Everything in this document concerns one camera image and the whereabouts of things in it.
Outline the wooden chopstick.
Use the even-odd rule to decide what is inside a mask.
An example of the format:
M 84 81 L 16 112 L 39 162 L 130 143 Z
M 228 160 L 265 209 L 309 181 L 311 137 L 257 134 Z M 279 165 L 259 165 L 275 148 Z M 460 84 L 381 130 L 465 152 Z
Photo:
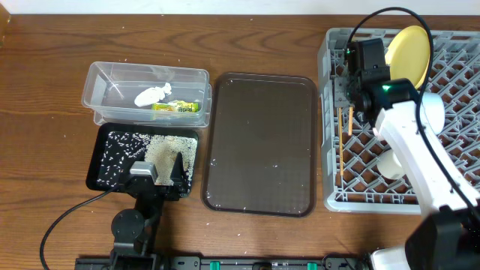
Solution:
M 349 107 L 348 111 L 348 136 L 353 135 L 353 113 L 354 113 L 354 108 L 352 106 Z
M 344 177 L 344 144 L 343 144 L 343 113 L 342 108 L 337 108 L 338 122 L 338 146 L 339 146 L 339 173 L 340 177 Z

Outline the leftover rice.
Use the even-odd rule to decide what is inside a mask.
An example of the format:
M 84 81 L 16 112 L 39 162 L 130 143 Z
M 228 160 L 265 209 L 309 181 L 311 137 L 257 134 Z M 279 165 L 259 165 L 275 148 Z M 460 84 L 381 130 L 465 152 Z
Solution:
M 181 153 L 187 185 L 191 186 L 196 150 L 194 138 L 112 131 L 107 136 L 105 152 L 100 156 L 96 182 L 101 188 L 111 188 L 135 161 L 147 161 L 156 167 L 156 185 L 172 185 L 170 174 L 177 154 Z

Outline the yellow plate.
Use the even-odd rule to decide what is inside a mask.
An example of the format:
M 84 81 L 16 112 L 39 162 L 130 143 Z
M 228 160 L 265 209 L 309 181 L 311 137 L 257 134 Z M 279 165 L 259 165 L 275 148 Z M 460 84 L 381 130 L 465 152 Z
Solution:
M 416 89 L 425 81 L 430 62 L 430 44 L 427 32 L 411 25 L 401 30 L 389 44 L 385 63 L 390 67 L 392 80 L 408 79 Z

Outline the yellow green snack wrapper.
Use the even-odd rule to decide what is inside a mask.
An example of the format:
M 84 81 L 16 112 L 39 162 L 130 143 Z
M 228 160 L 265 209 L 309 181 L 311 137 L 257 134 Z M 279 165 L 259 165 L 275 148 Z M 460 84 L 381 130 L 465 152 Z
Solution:
M 163 112 L 197 113 L 200 111 L 200 104 L 184 100 L 173 100 L 168 103 L 154 103 L 151 108 Z

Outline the light blue bowl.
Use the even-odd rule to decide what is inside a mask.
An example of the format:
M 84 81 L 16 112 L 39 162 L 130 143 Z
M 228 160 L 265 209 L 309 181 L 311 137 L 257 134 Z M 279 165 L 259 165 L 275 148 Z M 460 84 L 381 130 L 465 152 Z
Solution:
M 421 122 L 429 125 L 432 131 L 439 135 L 445 125 L 445 108 L 442 98 L 435 93 L 425 92 L 421 99 Z

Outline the white paper cup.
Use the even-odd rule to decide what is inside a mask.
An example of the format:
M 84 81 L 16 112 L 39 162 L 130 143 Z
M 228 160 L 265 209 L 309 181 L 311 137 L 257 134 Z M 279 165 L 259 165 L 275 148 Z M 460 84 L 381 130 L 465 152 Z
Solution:
M 383 152 L 379 156 L 376 166 L 379 173 L 387 179 L 397 180 L 405 175 L 404 169 L 392 149 Z

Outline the white napkin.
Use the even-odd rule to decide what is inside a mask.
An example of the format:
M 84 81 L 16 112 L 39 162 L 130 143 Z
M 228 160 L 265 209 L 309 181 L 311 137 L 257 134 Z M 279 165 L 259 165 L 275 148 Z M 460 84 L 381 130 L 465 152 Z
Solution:
M 166 82 L 164 86 L 147 88 L 140 94 L 138 94 L 134 100 L 134 104 L 137 107 L 146 107 L 152 104 L 156 104 L 162 101 L 167 95 L 172 94 L 172 86 Z

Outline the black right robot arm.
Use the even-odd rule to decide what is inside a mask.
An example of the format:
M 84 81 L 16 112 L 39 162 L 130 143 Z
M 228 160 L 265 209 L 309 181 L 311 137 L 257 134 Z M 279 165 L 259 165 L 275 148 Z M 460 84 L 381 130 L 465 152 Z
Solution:
M 371 269 L 478 269 L 479 192 L 456 168 L 408 79 L 342 79 L 345 98 L 396 155 L 423 220 L 405 244 L 370 254 Z

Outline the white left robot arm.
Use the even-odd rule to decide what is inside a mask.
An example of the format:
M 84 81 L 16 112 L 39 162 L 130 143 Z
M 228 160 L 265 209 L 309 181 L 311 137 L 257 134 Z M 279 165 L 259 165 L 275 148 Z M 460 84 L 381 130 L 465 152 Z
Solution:
M 119 190 L 136 199 L 135 206 L 120 211 L 112 220 L 114 244 L 109 269 L 164 269 L 168 266 L 155 253 L 155 239 L 166 201 L 177 201 L 188 191 L 182 153 L 177 153 L 169 177 L 172 185 L 156 185 L 152 162 L 135 160 L 118 180 Z

